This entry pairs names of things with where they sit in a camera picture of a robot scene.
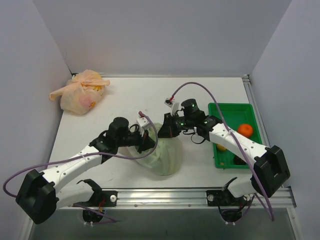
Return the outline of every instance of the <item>green plastic bag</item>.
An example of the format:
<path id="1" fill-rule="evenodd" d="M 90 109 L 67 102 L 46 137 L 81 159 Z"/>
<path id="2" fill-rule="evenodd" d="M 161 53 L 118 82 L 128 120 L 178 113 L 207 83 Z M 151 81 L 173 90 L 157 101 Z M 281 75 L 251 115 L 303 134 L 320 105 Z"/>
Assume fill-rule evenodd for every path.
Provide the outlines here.
<path id="1" fill-rule="evenodd" d="M 155 123 L 154 125 L 157 131 L 159 131 L 162 126 L 160 123 Z M 150 138 L 155 140 L 156 136 L 153 128 L 150 128 L 148 131 Z M 134 146 L 130 146 L 127 149 L 133 157 L 143 156 L 150 151 L 149 149 L 138 153 Z M 182 142 L 178 137 L 175 137 L 159 138 L 155 151 L 151 155 L 137 159 L 136 161 L 154 174 L 163 176 L 176 173 L 181 167 L 182 160 Z"/>

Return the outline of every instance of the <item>gray wall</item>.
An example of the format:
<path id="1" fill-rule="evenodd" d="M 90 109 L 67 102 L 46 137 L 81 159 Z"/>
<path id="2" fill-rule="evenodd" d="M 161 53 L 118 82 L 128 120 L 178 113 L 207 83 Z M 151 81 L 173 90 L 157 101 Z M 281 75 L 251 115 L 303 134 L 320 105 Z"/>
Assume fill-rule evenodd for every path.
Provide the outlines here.
<path id="1" fill-rule="evenodd" d="M 70 77 L 61 53 L 31 0 L 0 7 L 0 183 L 49 159 L 61 118 L 49 93 Z M 9 184 L 17 193 L 22 177 Z M 0 191 L 0 239 L 17 239 L 25 214 Z"/>
<path id="2" fill-rule="evenodd" d="M 242 76 L 291 0 L 33 0 L 72 72 Z"/>
<path id="3" fill-rule="evenodd" d="M 319 239 L 320 1 L 293 0 L 252 73 L 271 144 L 283 148 L 306 239 Z"/>

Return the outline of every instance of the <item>yellow fruit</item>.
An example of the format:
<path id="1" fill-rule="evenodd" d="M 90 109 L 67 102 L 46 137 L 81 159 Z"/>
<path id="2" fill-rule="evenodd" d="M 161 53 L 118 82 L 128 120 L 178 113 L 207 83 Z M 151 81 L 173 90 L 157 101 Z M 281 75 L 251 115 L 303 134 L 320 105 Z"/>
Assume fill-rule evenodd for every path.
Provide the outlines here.
<path id="1" fill-rule="evenodd" d="M 220 144 L 216 144 L 216 148 L 221 152 L 227 150 L 224 146 L 221 146 Z"/>

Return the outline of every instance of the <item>robotic arm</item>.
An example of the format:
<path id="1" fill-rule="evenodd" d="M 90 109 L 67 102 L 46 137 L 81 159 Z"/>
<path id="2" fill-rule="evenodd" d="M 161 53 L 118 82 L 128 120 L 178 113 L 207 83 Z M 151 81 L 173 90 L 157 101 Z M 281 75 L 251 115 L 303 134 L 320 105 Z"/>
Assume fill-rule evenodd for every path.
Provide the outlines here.
<path id="1" fill-rule="evenodd" d="M 181 103 L 183 116 L 178 114 L 178 102 L 167 99 L 165 104 L 171 107 L 171 113 L 164 115 L 163 125 L 158 132 L 159 138 L 175 138 L 182 131 L 193 130 L 205 140 L 220 144 L 243 158 L 223 121 L 215 116 L 205 115 L 204 111 L 198 108 L 195 99 L 188 99 Z M 141 153 L 155 146 L 155 142 L 149 137 L 150 123 L 146 118 L 138 118 L 136 124 L 131 126 L 133 127 L 134 130 L 131 131 L 128 120 L 117 117 L 109 125 L 108 130 L 102 132 L 75 155 L 75 157 L 82 156 L 82 158 L 56 165 L 42 172 L 30 171 L 25 176 L 16 202 L 34 223 L 40 224 L 58 208 L 77 202 L 96 203 L 101 200 L 102 189 L 91 179 L 78 182 L 76 186 L 64 186 L 83 172 L 103 164 L 112 157 L 97 155 L 98 152 L 116 154 L 119 147 L 135 146 L 136 150 Z M 254 166 L 254 171 L 267 197 L 270 198 L 290 177 L 283 151 L 277 146 L 269 148 L 253 142 L 232 129 L 230 131 L 239 140 L 250 163 Z M 261 194 L 261 189 L 254 177 L 235 177 L 221 189 L 219 198 L 226 205 L 234 205 L 243 199 L 242 196 L 253 193 Z"/>

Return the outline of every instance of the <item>screw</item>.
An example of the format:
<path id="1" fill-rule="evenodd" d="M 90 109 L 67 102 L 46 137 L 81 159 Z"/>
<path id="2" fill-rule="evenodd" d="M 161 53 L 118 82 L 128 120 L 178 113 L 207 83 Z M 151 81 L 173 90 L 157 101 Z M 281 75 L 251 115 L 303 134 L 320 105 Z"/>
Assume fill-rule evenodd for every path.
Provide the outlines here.
<path id="1" fill-rule="evenodd" d="M 110 202 L 115 203 L 117 201 L 117 196 L 116 195 L 111 195 L 110 196 Z"/>
<path id="2" fill-rule="evenodd" d="M 207 199 L 209 202 L 212 202 L 215 199 L 215 197 L 212 194 L 209 194 Z"/>

